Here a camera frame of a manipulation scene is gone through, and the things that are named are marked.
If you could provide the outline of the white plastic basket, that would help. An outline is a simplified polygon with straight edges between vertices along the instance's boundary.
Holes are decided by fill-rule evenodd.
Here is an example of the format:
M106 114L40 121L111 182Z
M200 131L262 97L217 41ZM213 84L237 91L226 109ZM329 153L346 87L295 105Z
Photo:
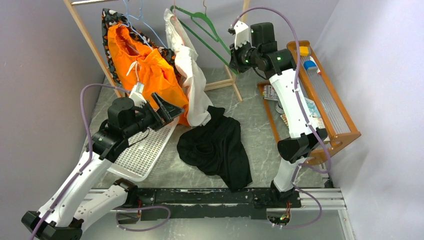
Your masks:
M144 181L178 125L179 117L159 130L148 129L129 138L130 147L107 169L111 174L131 182Z

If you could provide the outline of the black shorts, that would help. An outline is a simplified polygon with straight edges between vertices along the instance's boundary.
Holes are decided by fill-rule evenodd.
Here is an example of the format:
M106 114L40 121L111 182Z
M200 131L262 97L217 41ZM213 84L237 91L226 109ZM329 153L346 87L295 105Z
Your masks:
M219 176L232 191L253 182L249 157L242 143L240 122L224 116L225 108L209 106L206 125L183 133L176 145L179 158L207 176Z

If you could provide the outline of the green plastic hanger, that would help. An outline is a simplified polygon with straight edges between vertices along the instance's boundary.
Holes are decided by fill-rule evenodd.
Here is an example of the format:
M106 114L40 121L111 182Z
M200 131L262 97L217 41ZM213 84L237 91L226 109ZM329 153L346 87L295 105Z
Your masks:
M213 53L227 68L227 70L230 73L237 74L236 70L230 69L230 63L229 59L231 57L231 51L229 47L225 44L223 39L218 34L215 25L211 21L211 19L203 12L190 12L180 6L177 6L176 4L173 4L170 6L170 11L172 13L182 13L183 15L186 15L188 19L195 25L197 28L206 36L208 36L213 42L219 44L225 51L226 55L220 54L213 48L204 37L202 37L200 34L198 34L193 27L190 27L187 25L184 21L179 20L179 23L182 25L182 27L187 30L189 33L191 33L198 41L200 41L208 50L210 50L211 53Z

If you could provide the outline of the orange wooden shelf rack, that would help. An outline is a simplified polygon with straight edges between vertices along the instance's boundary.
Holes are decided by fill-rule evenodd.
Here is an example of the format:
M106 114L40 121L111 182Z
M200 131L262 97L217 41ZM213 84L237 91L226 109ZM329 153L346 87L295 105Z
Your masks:
M310 97L316 104L321 115L323 124L326 127L329 143L326 144L329 155L333 157L347 145L361 136L344 104L342 103L337 91L335 90L330 78L328 77L320 60L307 40L300 40L301 47L309 47L310 57L312 57L320 69L320 74L313 73L312 70L306 70L303 65L299 71L300 82L306 91L307 97ZM269 102L262 98L263 106L266 111L268 121L275 139L275 143L281 140L276 128L274 117L269 107ZM306 164L316 166L327 161L324 150L318 148L311 152L310 159Z

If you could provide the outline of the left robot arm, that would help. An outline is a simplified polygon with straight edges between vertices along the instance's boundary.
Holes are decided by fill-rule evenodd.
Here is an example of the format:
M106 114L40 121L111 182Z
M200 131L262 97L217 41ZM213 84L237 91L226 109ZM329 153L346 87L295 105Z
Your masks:
M77 166L49 201L37 211L27 211L22 224L40 240L79 240L83 233L109 211L134 207L137 186L124 178L105 193L84 203L94 183L130 147L129 140L147 130L157 131L173 122L184 110L153 93L151 107L140 93L116 98L107 119L88 144Z

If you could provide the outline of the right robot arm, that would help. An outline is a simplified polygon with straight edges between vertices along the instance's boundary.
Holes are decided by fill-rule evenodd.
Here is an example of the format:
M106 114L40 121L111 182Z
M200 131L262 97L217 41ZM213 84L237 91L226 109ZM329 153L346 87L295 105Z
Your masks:
M328 133L311 116L299 85L299 68L288 49L278 49L273 24L248 26L238 20L228 31L234 35L234 43L229 47L229 67L237 73L249 69L262 71L286 116L289 137L277 142L281 161L269 197L275 207L282 207L295 191L294 181L300 166L313 150L324 146Z

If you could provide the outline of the white shorts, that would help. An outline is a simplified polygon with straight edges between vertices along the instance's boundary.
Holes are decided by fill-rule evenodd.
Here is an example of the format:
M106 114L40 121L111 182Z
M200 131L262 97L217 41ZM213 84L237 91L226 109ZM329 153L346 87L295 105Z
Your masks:
M198 53L179 23L185 42L185 46L182 45L174 14L169 8L164 10L163 19L167 46L175 52L175 65L178 72L182 74L179 84L188 98L188 110L185 112L188 125L191 127L206 125L211 119L208 107L212 106L213 103L205 93L206 77L196 62Z

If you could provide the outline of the orange shorts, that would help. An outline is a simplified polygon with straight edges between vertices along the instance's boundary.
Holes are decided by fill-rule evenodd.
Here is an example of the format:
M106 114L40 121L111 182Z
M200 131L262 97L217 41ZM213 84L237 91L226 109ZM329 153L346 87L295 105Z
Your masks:
M137 83L144 85L142 95L152 103L154 108L158 108L151 97L152 93L157 93L167 102L181 107L184 113L179 117L179 124L189 126L186 119L186 111L188 110L188 98L179 85L174 69L170 66L153 48L142 48L134 53L125 53L124 51L130 47L133 49L134 43L124 41L123 50L117 51L114 55L114 63L116 69L121 74L121 80L127 80L127 85L123 85L126 90L132 90Z

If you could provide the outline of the pink hanger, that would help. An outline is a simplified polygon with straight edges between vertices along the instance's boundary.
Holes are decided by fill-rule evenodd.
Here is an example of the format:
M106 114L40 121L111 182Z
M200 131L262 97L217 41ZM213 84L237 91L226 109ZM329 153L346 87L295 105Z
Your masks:
M183 38L181 27L180 27L180 21L179 21L179 19L177 17L177 13L176 13L176 0L173 0L172 1L172 7L173 7L172 13L174 15L175 26L176 26L178 35L179 35L179 37L181 39L181 44L183 46L185 46L184 38Z

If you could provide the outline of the patterned dark shorts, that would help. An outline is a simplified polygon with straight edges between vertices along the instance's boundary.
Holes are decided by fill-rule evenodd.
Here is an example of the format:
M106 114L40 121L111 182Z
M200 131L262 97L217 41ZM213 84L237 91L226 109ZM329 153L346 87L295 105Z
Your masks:
M101 12L101 31L102 45L106 55L107 66L113 81L117 84L127 85L127 80L121 80L121 74L117 70L114 63L114 55L124 49L124 41L128 40L130 44L135 44L133 48L128 47L124 52L127 54L134 53L136 56L137 50L146 49L148 47L157 50L160 56L173 68L174 75L177 81L182 79L182 74L179 73L176 67L176 54L165 46L157 45L149 36L137 29L129 26L128 18L113 9L103 8Z

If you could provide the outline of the wooden clothes rack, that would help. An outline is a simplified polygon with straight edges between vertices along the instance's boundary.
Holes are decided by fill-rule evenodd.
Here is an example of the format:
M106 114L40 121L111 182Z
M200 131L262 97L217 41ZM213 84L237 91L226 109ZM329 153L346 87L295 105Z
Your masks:
M97 3L100 3L100 1L99 0L77 0L77 1L65 0L64 1L65 6L67 7L69 13L73 17L76 25L78 26L80 32L82 33L84 39L86 40L91 52L93 53L95 59L97 60L99 66L101 67L103 73L105 74L105 77L107 78L109 83L113 87L115 87L116 84L115 84L115 82L112 78L112 75L109 71L109 68L105 64L98 48L96 47L90 33L88 32L85 24L83 23L80 15L78 14L77 9L76 9L77 6L97 4ZM211 19L209 17L207 17L207 15L205 13L203 13L203 12L190 12L190 11L187 11L187 10L185 10L181 7L178 7L174 4L170 7L170 10L171 11L177 10L177 11L184 13L187 16L189 16L190 19L192 20L192 22L195 23L200 29L202 29L207 35L209 35L212 38L213 41L220 43L222 45L222 47L225 49L226 52L230 51L228 49L228 47L225 45L225 43L222 41L222 39L219 37L215 26L211 22ZM226 70L227 75L228 75L228 79L208 83L208 84L206 84L205 90L210 91L210 90L215 90L215 89L220 89L220 88L225 88L225 87L231 86L231 87L233 87L234 92L236 93L238 100L240 102L242 102L243 98L240 94L240 91L239 91L237 85L236 85L237 74L236 74L235 71L230 70L229 62L226 61L226 59L223 56L221 56L218 52L216 52L209 44L206 43L206 41L204 39L202 39L199 35L197 35L184 22L181 22L180 24L186 30L188 30L191 34L193 34L205 47L207 47L224 64L225 70Z

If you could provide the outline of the snack packet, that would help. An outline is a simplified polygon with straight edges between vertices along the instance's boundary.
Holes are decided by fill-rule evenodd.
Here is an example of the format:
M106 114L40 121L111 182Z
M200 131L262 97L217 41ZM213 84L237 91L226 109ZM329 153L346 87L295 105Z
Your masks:
M279 101L278 94L276 93L275 89L272 85L264 85L262 90L262 97L265 100L269 101Z

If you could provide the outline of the yellow sponge block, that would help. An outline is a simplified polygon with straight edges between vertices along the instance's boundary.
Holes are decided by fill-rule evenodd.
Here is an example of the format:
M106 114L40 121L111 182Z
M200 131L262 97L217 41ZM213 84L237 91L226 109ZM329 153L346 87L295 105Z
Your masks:
M310 48L308 46L300 46L299 47L299 54L302 57L308 57L311 54Z

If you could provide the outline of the blue eraser block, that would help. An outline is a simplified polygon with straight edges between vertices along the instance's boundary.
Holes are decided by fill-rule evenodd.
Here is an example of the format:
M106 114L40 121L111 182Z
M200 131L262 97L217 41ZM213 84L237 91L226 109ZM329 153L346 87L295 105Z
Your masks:
M303 67L306 71L316 71L315 64L310 60L305 60L303 62Z

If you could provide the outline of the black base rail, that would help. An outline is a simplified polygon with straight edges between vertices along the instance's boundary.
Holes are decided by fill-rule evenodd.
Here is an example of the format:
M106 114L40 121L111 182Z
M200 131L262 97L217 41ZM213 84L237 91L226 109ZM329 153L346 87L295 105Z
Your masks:
M237 191L228 188L138 188L131 192L121 208L141 211L141 220L163 219L167 211L147 209L164 206L172 219L238 218L266 220L268 211L284 212L302 206L299 192L283 196L269 187L249 187Z

